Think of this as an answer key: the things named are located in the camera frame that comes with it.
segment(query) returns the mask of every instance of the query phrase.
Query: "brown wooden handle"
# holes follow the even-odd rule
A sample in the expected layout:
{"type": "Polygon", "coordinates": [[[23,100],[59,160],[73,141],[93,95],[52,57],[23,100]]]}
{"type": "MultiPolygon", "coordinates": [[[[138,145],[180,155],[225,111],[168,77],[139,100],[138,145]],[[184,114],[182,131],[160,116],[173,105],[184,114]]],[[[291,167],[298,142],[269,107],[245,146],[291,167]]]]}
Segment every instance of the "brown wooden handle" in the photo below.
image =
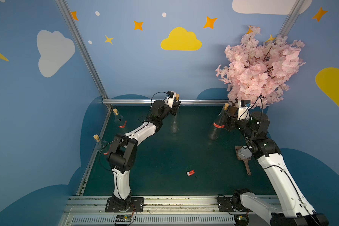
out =
{"type": "Polygon", "coordinates": [[[251,171],[250,171],[249,163],[247,161],[244,161],[244,163],[245,163],[247,175],[251,176],[251,171]]]}

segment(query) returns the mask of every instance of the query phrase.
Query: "black mounting plate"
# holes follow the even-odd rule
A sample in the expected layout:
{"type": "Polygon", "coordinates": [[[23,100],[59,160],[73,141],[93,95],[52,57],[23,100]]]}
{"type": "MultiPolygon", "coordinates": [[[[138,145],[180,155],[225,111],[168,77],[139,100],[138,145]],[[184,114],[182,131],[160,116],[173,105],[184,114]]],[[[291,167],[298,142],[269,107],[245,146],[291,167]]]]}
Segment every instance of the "black mounting plate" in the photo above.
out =
{"type": "MultiPolygon", "coordinates": [[[[141,213],[143,212],[143,197],[131,197],[131,203],[135,206],[136,212],[141,213]]],[[[129,210],[126,213],[131,213],[133,211],[133,206],[129,206],[129,210]]],[[[112,197],[109,197],[107,200],[107,204],[105,206],[106,213],[119,213],[118,206],[114,203],[112,197]]]]}
{"type": "Polygon", "coordinates": [[[231,208],[231,202],[230,199],[231,197],[217,197],[217,205],[218,205],[218,210],[220,212],[229,212],[233,211],[231,208]]]}

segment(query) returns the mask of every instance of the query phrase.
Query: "metal frame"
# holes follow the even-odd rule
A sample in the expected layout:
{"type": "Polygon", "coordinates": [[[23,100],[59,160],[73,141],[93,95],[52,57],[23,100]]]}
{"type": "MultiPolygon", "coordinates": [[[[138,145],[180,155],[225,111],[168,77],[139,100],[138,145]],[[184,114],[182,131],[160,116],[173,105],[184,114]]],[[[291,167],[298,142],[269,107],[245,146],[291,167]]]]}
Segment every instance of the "metal frame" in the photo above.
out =
{"type": "MultiPolygon", "coordinates": [[[[197,100],[197,99],[180,99],[182,105],[196,104],[196,105],[223,105],[228,103],[228,100],[197,100]]],[[[150,99],[104,99],[103,103],[108,105],[117,104],[131,104],[131,105],[150,105],[150,99]]]]}
{"type": "Polygon", "coordinates": [[[287,36],[287,34],[289,34],[290,29],[292,28],[296,19],[299,16],[300,9],[303,6],[304,2],[305,2],[305,0],[297,0],[294,3],[294,6],[290,10],[290,13],[287,16],[287,18],[286,18],[283,26],[281,27],[278,35],[280,35],[281,37],[285,37],[285,36],[287,36]]]}
{"type": "MultiPolygon", "coordinates": [[[[263,201],[270,203],[272,206],[281,210],[280,201],[276,195],[258,196],[263,201]]],[[[116,215],[123,213],[106,213],[104,211],[109,196],[71,196],[64,209],[59,226],[72,225],[74,219],[93,218],[90,223],[85,222],[83,225],[113,225],[116,215]],[[97,219],[103,217],[112,217],[111,222],[98,222],[97,219]]],[[[246,212],[219,212],[217,196],[144,196],[144,211],[137,213],[138,218],[149,217],[233,217],[233,215],[246,215],[246,212]]],[[[249,216],[255,217],[256,214],[249,212],[249,216]]],[[[146,222],[134,222],[133,224],[231,224],[229,221],[191,221],[191,222],[153,222],[150,219],[146,222]]]]}
{"type": "Polygon", "coordinates": [[[72,17],[72,14],[70,12],[70,9],[69,9],[69,6],[68,6],[66,0],[55,0],[55,1],[58,4],[58,7],[61,11],[61,14],[64,17],[64,20],[65,20],[66,24],[68,25],[68,28],[69,28],[70,32],[72,33],[75,42],[77,43],[78,49],[83,56],[83,59],[84,59],[86,65],[89,69],[90,74],[93,77],[95,84],[97,85],[97,88],[100,92],[100,95],[102,96],[103,99],[108,99],[108,95],[107,95],[107,93],[104,89],[102,81],[100,80],[98,72],[95,69],[94,63],[93,63],[92,59],[90,58],[88,50],[85,47],[83,38],[82,38],[82,36],[81,36],[81,34],[78,30],[77,25],[75,24],[75,21],[72,17]]]}
{"type": "MultiPolygon", "coordinates": [[[[111,116],[111,113],[112,113],[112,111],[108,110],[107,116],[105,117],[104,124],[103,124],[102,129],[100,130],[100,134],[99,134],[99,137],[101,139],[103,138],[104,131],[107,128],[108,121],[109,121],[109,118],[111,116]]],[[[92,153],[92,155],[90,157],[90,160],[88,162],[88,165],[87,165],[87,168],[85,170],[85,173],[83,174],[82,180],[81,180],[81,182],[79,184],[79,187],[78,187],[76,195],[82,196],[84,194],[84,190],[85,190],[86,184],[88,182],[88,178],[89,178],[90,172],[92,171],[92,167],[93,167],[93,164],[94,164],[96,156],[97,156],[97,150],[94,149],[93,153],[92,153]]]]}

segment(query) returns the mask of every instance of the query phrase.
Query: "plastic bottle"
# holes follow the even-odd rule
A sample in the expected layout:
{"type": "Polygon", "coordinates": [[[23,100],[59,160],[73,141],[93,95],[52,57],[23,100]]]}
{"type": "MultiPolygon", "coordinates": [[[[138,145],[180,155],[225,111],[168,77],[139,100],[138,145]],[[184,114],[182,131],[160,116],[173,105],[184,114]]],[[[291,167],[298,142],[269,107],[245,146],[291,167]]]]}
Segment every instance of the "plastic bottle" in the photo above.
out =
{"type": "Polygon", "coordinates": [[[114,124],[119,128],[119,132],[122,134],[127,133],[127,120],[125,120],[124,117],[119,114],[119,111],[116,108],[113,109],[113,113],[115,115],[114,124]]]}
{"type": "Polygon", "coordinates": [[[104,148],[105,150],[108,150],[108,149],[109,149],[109,145],[107,145],[108,142],[106,142],[105,140],[101,140],[101,139],[99,138],[98,134],[95,134],[95,135],[93,136],[93,138],[94,138],[95,141],[97,142],[97,143],[95,144],[95,149],[96,149],[98,152],[105,153],[105,151],[103,150],[103,148],[104,148]]]}
{"type": "Polygon", "coordinates": [[[217,116],[215,121],[212,123],[208,137],[211,140],[216,140],[218,137],[219,129],[225,127],[225,111],[228,109],[228,103],[225,103],[220,114],[217,116]]]}
{"type": "MultiPolygon", "coordinates": [[[[179,99],[180,99],[180,95],[177,93],[176,100],[178,101],[179,99]]],[[[177,133],[179,129],[180,129],[180,107],[178,106],[176,115],[173,117],[172,125],[169,128],[169,130],[172,133],[177,133]]]]}

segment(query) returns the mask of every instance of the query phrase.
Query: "pink artificial flower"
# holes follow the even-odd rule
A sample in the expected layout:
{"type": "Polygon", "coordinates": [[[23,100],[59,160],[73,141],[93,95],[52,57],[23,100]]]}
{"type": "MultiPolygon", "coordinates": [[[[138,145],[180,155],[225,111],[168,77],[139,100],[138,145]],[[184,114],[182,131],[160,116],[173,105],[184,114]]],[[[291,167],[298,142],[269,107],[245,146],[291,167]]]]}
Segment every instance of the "pink artificial flower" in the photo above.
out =
{"type": "MultiPolygon", "coordinates": [[[[245,34],[240,45],[226,47],[225,54],[230,64],[223,69],[219,65],[215,70],[216,76],[221,75],[219,80],[228,84],[231,103],[249,99],[253,104],[262,95],[266,107],[283,99],[284,91],[289,89],[285,82],[305,64],[299,58],[304,43],[294,40],[288,44],[287,36],[277,36],[275,42],[258,46],[254,37],[260,33],[260,28],[249,28],[252,33],[245,34]]],[[[255,106],[261,106],[261,102],[258,101],[255,106]]]]}

